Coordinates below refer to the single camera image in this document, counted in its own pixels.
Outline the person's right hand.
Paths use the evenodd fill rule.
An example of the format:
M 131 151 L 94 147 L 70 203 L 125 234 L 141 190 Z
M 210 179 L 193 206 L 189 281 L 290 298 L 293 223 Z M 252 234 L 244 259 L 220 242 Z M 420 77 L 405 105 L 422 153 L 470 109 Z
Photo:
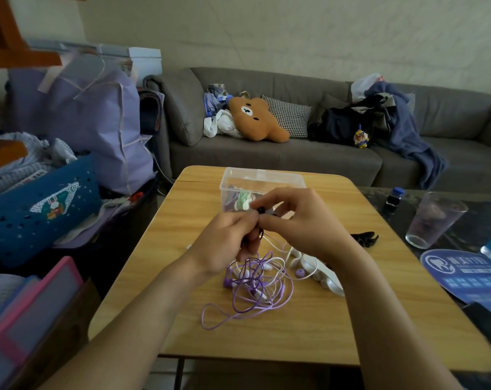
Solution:
M 298 219 L 299 230 L 292 247 L 340 271 L 350 259 L 365 253 L 351 237 L 337 217 L 329 210 L 322 198 L 309 188 L 276 188 L 251 202 L 250 208 L 270 209 L 283 219 Z

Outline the person's left hand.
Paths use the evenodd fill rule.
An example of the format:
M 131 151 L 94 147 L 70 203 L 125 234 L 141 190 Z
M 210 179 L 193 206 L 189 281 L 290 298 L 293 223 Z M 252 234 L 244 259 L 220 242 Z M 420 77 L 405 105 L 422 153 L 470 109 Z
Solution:
M 187 250 L 204 277 L 216 275 L 234 261 L 257 255 L 261 240 L 256 226 L 225 226 L 224 212 L 217 214 Z

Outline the black earphones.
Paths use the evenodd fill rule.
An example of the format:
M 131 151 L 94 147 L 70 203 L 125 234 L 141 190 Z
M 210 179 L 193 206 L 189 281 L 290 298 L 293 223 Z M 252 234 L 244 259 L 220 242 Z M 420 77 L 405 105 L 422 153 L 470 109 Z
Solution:
M 258 213 L 258 215 L 263 215 L 263 214 L 267 214 L 267 215 L 271 215 L 271 216 L 275 216 L 275 217 L 279 217 L 276 213 L 275 213 L 275 209 L 274 208 L 270 208 L 270 209 L 266 209 L 265 207 L 261 206 L 261 207 L 258 207 L 255 209 Z M 256 224 L 256 229 L 258 230 L 258 238 L 260 240 L 262 240 L 263 236 L 264 236 L 264 229 L 262 229 L 259 225 L 259 223 L 257 222 Z

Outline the person's right forearm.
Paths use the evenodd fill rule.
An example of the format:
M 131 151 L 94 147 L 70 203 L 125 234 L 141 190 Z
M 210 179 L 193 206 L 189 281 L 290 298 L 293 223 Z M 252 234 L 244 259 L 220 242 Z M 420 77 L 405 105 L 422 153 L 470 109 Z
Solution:
M 343 286 L 365 390 L 463 390 L 362 247 L 338 244 L 327 260 Z

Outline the person's left forearm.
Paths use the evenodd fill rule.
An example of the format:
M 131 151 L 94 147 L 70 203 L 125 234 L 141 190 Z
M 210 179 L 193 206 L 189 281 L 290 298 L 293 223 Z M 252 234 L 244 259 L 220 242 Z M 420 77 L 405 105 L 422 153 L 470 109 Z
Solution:
M 190 252 L 166 266 L 38 390 L 140 390 L 175 318 L 219 270 Z

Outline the green and white earphones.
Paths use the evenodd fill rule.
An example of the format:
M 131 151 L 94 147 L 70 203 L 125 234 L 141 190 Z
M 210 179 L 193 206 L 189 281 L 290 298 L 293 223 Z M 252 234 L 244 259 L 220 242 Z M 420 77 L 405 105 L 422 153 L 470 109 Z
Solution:
M 234 209 L 236 211 L 249 211 L 250 203 L 254 199 L 255 194 L 252 191 L 241 189 L 234 203 Z

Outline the clear plastic storage box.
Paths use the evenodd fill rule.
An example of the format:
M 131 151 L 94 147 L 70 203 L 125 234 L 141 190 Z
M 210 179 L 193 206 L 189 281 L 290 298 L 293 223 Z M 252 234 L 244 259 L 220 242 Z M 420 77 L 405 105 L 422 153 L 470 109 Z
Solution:
M 300 174 L 227 167 L 220 183 L 222 211 L 238 212 L 234 209 L 234 203 L 241 189 L 252 191 L 255 201 L 271 190 L 281 187 L 306 188 L 306 184 Z

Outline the white neckband headset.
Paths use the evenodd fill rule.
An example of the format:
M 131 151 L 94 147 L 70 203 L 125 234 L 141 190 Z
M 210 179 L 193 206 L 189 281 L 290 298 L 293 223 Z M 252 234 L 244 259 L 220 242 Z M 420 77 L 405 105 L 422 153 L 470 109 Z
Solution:
M 328 268 L 328 266 L 318 258 L 291 248 L 284 261 L 287 267 L 294 272 L 294 275 L 297 269 L 303 268 L 307 272 L 307 276 L 304 279 L 313 279 L 330 292 L 345 296 L 344 289 L 335 272 Z

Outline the black hair clip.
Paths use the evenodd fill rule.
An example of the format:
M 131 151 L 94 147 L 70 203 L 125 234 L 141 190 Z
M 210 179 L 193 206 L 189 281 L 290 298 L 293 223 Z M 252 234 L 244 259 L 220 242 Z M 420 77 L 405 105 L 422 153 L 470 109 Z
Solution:
M 356 233 L 356 234 L 351 234 L 351 237 L 363 248 L 371 248 L 373 247 L 378 239 L 379 235 L 376 235 L 374 231 L 367 231 L 364 233 Z

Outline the white crumpled cloth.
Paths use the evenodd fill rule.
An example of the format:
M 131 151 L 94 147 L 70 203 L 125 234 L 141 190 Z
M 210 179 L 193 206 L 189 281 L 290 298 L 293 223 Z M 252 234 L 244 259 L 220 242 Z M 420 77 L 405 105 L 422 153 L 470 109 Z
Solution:
M 237 130 L 229 110 L 219 110 L 215 116 L 204 118 L 203 135 L 208 138 L 213 138 L 217 135 L 228 135 L 237 139 L 243 138 L 242 134 Z

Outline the brown bear plush cushion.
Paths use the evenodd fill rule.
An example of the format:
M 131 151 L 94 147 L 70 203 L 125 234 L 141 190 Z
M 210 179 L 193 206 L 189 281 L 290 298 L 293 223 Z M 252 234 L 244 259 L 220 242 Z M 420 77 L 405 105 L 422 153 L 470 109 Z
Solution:
M 284 143 L 290 139 L 289 132 L 280 127 L 262 98 L 232 97 L 228 107 L 236 129 L 244 138 L 276 143 Z

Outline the houndstooth throw pillow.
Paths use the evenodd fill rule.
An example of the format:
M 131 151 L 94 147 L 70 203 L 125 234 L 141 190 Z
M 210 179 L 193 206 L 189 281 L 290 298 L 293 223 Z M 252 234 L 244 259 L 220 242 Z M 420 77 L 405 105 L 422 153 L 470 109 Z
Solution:
M 276 118 L 280 127 L 288 131 L 291 139 L 307 139 L 307 124 L 313 107 L 276 100 L 262 95 L 268 109 Z

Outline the blue patterned cloth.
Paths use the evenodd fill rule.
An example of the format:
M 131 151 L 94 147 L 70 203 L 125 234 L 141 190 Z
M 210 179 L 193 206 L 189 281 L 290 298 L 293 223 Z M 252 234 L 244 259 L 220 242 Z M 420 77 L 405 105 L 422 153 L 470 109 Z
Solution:
M 234 96 L 230 94 L 224 84 L 210 84 L 204 94 L 205 117 L 214 117 L 221 110 L 229 108 L 229 101 Z

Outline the small bottle with blue cap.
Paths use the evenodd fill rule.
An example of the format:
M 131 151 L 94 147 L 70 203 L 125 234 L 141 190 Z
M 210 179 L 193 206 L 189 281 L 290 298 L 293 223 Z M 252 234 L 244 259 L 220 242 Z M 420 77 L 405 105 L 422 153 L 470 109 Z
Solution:
M 388 195 L 383 208 L 386 211 L 394 212 L 398 208 L 401 199 L 404 197 L 404 195 L 405 195 L 405 189 L 400 187 L 394 187 L 391 190 L 390 194 Z

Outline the black bag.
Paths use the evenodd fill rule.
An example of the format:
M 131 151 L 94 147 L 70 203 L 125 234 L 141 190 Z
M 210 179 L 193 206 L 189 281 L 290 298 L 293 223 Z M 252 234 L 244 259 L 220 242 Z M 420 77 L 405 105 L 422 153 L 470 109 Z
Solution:
M 388 112 L 394 110 L 392 96 L 386 93 L 367 97 L 359 103 L 347 103 L 324 92 L 309 118 L 308 139 L 356 147 L 353 136 L 361 124 L 370 137 L 370 146 L 388 138 Z

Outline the dark backpack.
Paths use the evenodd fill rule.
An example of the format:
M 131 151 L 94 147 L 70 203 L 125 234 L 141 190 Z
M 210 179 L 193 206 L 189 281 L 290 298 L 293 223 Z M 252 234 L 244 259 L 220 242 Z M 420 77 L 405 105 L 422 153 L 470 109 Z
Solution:
M 138 94 L 140 132 L 157 136 L 161 129 L 164 94 L 145 88 L 138 88 Z

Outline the clear drinking glass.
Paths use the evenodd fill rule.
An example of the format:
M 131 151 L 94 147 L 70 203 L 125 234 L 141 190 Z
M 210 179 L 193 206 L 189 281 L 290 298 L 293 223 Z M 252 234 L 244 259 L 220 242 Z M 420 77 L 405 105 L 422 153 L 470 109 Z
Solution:
M 405 240 L 415 248 L 429 249 L 467 211 L 460 200 L 428 192 L 418 205 Z

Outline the blue grey blanket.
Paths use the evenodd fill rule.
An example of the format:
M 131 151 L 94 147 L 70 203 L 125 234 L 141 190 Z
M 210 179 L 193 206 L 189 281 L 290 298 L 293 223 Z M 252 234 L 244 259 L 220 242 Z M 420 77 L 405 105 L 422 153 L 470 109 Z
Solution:
M 418 162 L 421 167 L 418 186 L 422 190 L 429 190 L 447 168 L 448 163 L 420 136 L 414 113 L 409 106 L 409 98 L 405 93 L 394 84 L 381 80 L 374 83 L 364 94 L 368 98 L 382 93 L 391 95 L 395 103 L 395 110 L 388 112 L 389 135 L 383 145 L 405 159 Z

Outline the white plastic bag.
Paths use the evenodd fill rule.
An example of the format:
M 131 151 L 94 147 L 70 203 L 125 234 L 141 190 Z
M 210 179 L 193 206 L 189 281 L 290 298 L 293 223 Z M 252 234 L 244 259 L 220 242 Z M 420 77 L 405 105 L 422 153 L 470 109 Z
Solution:
M 385 77 L 378 73 L 359 78 L 351 84 L 351 98 L 353 103 L 358 103 L 366 98 L 365 92 L 375 83 L 384 81 Z

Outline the black metal table leg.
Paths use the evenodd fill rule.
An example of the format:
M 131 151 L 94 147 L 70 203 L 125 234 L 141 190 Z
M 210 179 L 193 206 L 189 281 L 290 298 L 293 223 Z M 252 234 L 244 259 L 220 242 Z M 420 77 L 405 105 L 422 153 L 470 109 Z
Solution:
M 179 357 L 177 359 L 177 364 L 176 364 L 176 371 L 175 371 L 175 379 L 174 379 L 173 390 L 182 390 L 182 381 L 183 381 L 183 375 L 184 375 L 184 365 L 185 365 L 185 358 Z

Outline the large purple fabric bag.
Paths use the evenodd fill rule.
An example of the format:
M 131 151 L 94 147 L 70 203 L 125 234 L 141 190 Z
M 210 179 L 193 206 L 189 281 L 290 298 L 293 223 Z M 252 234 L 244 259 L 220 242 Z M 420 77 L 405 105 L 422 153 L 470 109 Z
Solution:
M 68 52 L 62 66 L 8 69 L 6 131 L 60 139 L 89 151 L 99 185 L 131 196 L 155 177 L 140 130 L 134 80 L 93 53 Z

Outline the white chest freezer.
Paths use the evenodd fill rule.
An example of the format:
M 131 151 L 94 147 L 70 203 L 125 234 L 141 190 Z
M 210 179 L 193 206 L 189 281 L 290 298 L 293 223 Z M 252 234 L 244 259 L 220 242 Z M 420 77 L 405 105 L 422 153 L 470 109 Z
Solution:
M 69 53 L 77 53 L 78 56 L 65 67 L 65 74 L 68 76 L 93 79 L 105 67 L 105 73 L 112 70 L 124 71 L 138 87 L 142 87 L 146 76 L 162 73 L 160 49 L 52 39 L 28 39 L 27 43 L 33 50 L 55 51 L 64 60 Z

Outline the grey fabric sofa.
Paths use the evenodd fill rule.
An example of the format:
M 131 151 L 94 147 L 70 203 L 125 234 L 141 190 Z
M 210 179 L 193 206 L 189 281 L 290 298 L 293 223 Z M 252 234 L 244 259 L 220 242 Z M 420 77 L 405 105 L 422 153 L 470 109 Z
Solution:
M 144 86 L 164 94 L 158 161 L 170 179 L 189 166 L 259 168 L 341 175 L 362 187 L 419 188 L 421 167 L 389 149 L 290 139 L 286 143 L 203 135 L 203 95 L 224 84 L 233 95 L 248 91 L 300 105 L 316 106 L 323 95 L 347 102 L 352 82 L 265 71 L 192 67 L 149 75 Z M 421 137 L 443 157 L 447 169 L 433 190 L 491 194 L 491 95 L 417 84 L 395 84 L 415 93 L 414 116 Z

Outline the blue round hand fan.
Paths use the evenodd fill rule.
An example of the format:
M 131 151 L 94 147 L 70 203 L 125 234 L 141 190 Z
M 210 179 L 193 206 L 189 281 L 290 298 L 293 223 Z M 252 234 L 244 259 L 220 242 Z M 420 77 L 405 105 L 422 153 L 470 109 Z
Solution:
M 456 249 L 431 249 L 420 255 L 420 263 L 451 295 L 491 311 L 491 259 Z

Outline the blue perforated plastic basket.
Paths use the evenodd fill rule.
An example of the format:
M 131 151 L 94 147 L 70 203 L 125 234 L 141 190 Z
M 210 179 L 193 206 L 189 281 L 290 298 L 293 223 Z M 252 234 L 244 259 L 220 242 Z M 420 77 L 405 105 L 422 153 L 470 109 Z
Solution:
M 0 194 L 0 265 L 23 265 L 101 205 L 91 154 Z

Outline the dark glass coffee table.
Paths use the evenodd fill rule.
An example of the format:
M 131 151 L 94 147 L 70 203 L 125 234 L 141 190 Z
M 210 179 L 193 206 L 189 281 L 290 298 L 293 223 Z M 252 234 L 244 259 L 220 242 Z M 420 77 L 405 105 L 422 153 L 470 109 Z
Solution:
M 406 242 L 405 234 L 415 216 L 419 203 L 427 192 L 406 190 L 398 208 L 394 212 L 390 212 L 383 208 L 391 192 L 390 189 L 361 187 L 360 191 L 378 213 L 381 214 L 398 237 L 405 242 L 405 245 L 416 256 L 419 262 L 420 255 L 431 249 L 456 249 L 481 254 L 480 248 L 491 239 L 491 196 L 489 195 L 439 192 L 446 197 L 462 201 L 467 205 L 468 211 L 429 249 L 418 249 Z M 460 306 L 467 305 L 449 292 L 447 293 Z

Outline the brown cardboard box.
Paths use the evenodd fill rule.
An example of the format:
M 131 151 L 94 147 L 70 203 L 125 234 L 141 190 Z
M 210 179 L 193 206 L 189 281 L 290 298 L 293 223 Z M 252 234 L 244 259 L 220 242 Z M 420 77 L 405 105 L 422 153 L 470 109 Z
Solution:
M 101 298 L 91 278 L 80 288 L 6 390 L 36 390 L 89 343 Z

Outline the black flat object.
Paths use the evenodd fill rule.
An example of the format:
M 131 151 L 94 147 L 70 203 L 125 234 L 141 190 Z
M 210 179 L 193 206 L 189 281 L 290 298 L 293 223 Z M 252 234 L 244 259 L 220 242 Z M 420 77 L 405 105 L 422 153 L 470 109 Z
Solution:
M 462 311 L 491 344 L 491 312 L 477 302 L 465 305 Z

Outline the pile of striped clothes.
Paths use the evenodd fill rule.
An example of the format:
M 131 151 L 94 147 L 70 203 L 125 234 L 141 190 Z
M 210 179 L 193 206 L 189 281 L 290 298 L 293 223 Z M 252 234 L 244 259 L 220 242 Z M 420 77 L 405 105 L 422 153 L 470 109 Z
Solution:
M 0 167 L 0 194 L 38 171 L 49 173 L 77 160 L 70 146 L 59 138 L 41 140 L 27 132 L 0 135 L 0 142 L 21 142 L 27 155 Z

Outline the pink framed board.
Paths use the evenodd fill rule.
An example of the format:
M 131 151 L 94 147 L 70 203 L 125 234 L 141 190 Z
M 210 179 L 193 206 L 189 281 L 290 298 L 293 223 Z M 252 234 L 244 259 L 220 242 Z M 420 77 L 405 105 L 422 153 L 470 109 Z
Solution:
M 28 360 L 84 281 L 70 256 L 42 279 L 26 278 L 0 312 L 0 389 Z

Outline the small colourful doll keychain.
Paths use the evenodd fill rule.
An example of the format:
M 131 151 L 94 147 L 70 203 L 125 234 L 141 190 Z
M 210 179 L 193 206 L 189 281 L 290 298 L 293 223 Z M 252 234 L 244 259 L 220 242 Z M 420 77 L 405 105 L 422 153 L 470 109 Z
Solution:
M 369 135 L 362 129 L 362 125 L 359 124 L 357 131 L 353 136 L 354 145 L 359 149 L 364 149 L 368 147 L 370 141 Z

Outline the brown wooden frame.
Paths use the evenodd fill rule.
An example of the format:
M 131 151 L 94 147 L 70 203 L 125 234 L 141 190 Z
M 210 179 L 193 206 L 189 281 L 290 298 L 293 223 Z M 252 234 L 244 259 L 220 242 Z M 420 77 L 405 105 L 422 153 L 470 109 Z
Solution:
M 29 55 L 28 40 L 85 42 L 80 4 L 86 0 L 0 0 L 0 118 L 8 61 Z

